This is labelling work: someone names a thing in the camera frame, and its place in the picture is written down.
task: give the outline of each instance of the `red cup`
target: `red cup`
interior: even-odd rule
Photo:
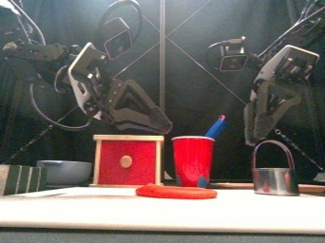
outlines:
[[[210,182],[214,139],[182,136],[171,140],[178,185],[206,188]]]

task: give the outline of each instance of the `white table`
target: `white table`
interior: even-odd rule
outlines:
[[[217,192],[217,198],[204,200],[142,197],[135,195],[135,188],[93,187],[3,196],[0,227],[322,238],[324,194],[263,196],[253,190]],[[309,238],[309,242],[322,241]]]

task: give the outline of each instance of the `metal bucket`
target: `metal bucket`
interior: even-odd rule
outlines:
[[[262,144],[277,144],[287,155],[289,168],[257,168],[257,152]],[[298,196],[299,189],[294,173],[294,163],[287,147],[275,140],[266,140],[254,149],[251,158],[253,182],[255,194],[275,196]]]

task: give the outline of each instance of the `red box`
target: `red box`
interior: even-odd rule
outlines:
[[[92,186],[138,186],[162,182],[163,136],[93,135]]]

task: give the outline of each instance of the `blue pen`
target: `blue pen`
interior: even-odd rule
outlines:
[[[223,131],[226,127],[226,116],[221,115],[218,118],[218,121],[211,126],[208,132],[206,133],[206,137],[215,139],[221,132]]]

